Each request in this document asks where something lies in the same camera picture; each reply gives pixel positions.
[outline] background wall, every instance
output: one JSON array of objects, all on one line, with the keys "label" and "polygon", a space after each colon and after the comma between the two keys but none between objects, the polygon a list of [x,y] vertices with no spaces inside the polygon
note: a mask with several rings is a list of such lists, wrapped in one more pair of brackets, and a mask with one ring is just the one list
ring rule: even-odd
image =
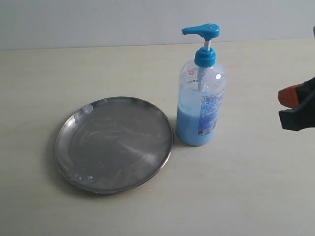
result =
[{"label": "background wall", "polygon": [[312,37],[315,0],[0,0],[0,50],[201,42],[181,28],[207,22],[216,41]]}]

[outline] stainless steel tray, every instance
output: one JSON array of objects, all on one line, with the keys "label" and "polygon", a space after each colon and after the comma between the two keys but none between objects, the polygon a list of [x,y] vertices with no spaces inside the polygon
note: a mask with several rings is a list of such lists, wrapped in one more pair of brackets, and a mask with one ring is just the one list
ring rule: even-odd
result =
[{"label": "stainless steel tray", "polygon": [[56,138],[55,161],[75,186],[117,193],[151,179],[167,162],[173,140],[158,107],[132,97],[105,98],[66,121]]}]

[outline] bottle label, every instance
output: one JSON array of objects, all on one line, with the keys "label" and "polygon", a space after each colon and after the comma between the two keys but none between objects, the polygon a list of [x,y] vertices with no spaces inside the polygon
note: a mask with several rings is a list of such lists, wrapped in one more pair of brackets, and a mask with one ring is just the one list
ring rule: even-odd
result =
[{"label": "bottle label", "polygon": [[217,94],[203,96],[201,98],[201,110],[197,133],[198,136],[210,134],[210,132],[215,128],[221,100],[223,98],[223,92],[224,90]]}]

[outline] white table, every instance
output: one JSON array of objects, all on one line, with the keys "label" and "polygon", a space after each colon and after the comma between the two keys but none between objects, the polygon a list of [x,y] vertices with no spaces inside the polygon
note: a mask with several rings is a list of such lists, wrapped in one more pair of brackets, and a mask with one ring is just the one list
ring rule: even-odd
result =
[{"label": "white table", "polygon": [[0,235],[314,236],[315,130],[282,130],[277,101],[315,76],[313,39],[214,43],[227,71],[215,138],[176,140],[147,183],[95,196],[55,171],[56,133],[89,102],[139,97],[174,123],[178,73],[199,47],[1,51]]}]

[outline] clear plastic bottle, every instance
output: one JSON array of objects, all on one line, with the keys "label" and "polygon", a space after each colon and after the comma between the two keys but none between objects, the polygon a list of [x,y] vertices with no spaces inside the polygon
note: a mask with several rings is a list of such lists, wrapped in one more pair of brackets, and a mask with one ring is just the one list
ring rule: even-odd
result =
[{"label": "clear plastic bottle", "polygon": [[199,49],[195,59],[188,61],[180,72],[176,125],[177,135],[182,141],[200,146],[214,135],[225,88],[223,66],[216,63],[216,54],[210,48],[210,39],[219,35],[219,26],[205,24],[182,31],[206,39],[205,47]]}]

